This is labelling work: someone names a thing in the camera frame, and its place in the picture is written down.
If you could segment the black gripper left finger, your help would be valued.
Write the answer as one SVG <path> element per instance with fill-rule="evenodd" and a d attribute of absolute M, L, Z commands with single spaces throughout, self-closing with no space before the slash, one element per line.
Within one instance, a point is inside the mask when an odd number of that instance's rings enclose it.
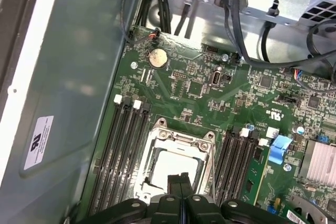
<path fill-rule="evenodd" d="M 182 175 L 169 175 L 167 188 L 167 194 L 154 196 L 149 204 L 140 199 L 127 199 L 79 223 L 180 223 Z"/>

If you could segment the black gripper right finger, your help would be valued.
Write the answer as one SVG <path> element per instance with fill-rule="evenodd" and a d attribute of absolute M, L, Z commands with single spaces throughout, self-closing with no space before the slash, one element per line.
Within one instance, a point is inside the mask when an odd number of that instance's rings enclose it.
<path fill-rule="evenodd" d="M 188 173 L 181 174 L 182 188 L 190 223 L 290 223 L 289 220 L 238 199 L 229 199 L 220 206 L 207 195 L 193 193 Z"/>

